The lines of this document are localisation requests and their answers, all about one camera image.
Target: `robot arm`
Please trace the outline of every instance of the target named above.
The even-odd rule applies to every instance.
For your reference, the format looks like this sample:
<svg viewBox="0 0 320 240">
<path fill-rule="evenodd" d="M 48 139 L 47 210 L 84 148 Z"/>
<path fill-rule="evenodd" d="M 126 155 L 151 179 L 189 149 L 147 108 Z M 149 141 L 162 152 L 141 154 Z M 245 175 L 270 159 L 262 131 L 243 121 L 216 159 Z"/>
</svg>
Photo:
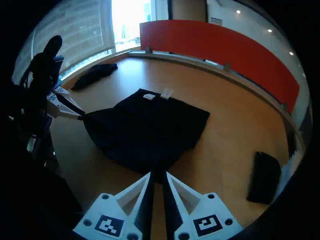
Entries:
<svg viewBox="0 0 320 240">
<path fill-rule="evenodd" d="M 132 212 L 123 207 L 139 194 Z M 88 240 L 150 239 L 153 174 L 113 196 L 102 193 L 75 227 Z M 242 230 L 216 193 L 200 194 L 165 172 L 164 211 L 168 240 L 226 240 Z"/>
</svg>

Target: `white robot part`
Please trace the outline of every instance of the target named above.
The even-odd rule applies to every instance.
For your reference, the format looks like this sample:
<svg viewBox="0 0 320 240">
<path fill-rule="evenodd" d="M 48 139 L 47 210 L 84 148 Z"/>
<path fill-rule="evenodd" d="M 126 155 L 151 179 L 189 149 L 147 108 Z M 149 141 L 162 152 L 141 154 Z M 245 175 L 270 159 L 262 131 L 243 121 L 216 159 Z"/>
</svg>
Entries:
<svg viewBox="0 0 320 240">
<path fill-rule="evenodd" d="M 56 87 L 53 92 L 48 94 L 47 96 L 47 113 L 52 116 L 53 118 L 57 118 L 58 116 L 63 116 L 67 118 L 74 118 L 78 119 L 80 114 L 76 113 L 75 111 L 71 110 L 63 103 L 61 103 L 58 99 L 56 94 L 62 95 L 66 98 L 70 103 L 75 105 L 77 108 L 81 109 L 76 102 L 70 97 L 70 93 L 62 88 L 61 86 Z"/>
<path fill-rule="evenodd" d="M 141 204 L 149 182 L 150 173 L 115 196 L 100 194 L 75 227 L 74 232 L 88 240 L 142 240 L 143 233 L 138 229 L 136 220 L 140 208 L 143 207 Z M 127 215 L 123 207 L 138 194 L 140 195 L 131 213 Z"/>
<path fill-rule="evenodd" d="M 166 175 L 182 220 L 181 226 L 174 232 L 175 240 L 224 240 L 242 231 L 216 193 L 202 195 L 168 172 Z"/>
</svg>

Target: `glass wall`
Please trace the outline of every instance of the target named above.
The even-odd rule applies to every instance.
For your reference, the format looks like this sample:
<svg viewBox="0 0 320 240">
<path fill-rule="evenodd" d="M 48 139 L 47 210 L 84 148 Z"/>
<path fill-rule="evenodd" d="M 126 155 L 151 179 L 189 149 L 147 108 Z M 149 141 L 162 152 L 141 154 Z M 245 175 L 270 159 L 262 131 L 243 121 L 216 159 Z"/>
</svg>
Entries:
<svg viewBox="0 0 320 240">
<path fill-rule="evenodd" d="M 167 19 L 166 0 L 64 0 L 36 26 L 22 47 L 12 76 L 18 83 L 32 58 L 50 38 L 64 39 L 62 80 L 115 52 L 140 46 L 142 22 Z"/>
</svg>

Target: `window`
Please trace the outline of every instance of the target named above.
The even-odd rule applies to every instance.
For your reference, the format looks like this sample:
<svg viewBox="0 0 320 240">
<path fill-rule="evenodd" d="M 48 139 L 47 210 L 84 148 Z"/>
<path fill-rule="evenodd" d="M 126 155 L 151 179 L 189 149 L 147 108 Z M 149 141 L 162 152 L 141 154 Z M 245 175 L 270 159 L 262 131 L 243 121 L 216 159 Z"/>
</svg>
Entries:
<svg viewBox="0 0 320 240">
<path fill-rule="evenodd" d="M 140 46 L 142 22 L 151 21 L 151 0 L 112 0 L 112 25 L 116 51 Z"/>
</svg>

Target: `black t-shirt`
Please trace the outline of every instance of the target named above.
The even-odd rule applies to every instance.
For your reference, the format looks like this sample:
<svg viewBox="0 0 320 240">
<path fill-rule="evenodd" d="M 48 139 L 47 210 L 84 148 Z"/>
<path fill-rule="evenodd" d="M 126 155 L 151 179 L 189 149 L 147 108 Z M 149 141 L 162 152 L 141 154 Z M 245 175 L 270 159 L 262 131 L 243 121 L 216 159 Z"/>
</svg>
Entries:
<svg viewBox="0 0 320 240">
<path fill-rule="evenodd" d="M 152 100 L 145 94 L 153 94 Z M 106 156 L 133 171 L 162 172 L 199 140 L 210 113 L 174 98 L 139 89 L 116 106 L 84 116 L 93 142 Z"/>
</svg>

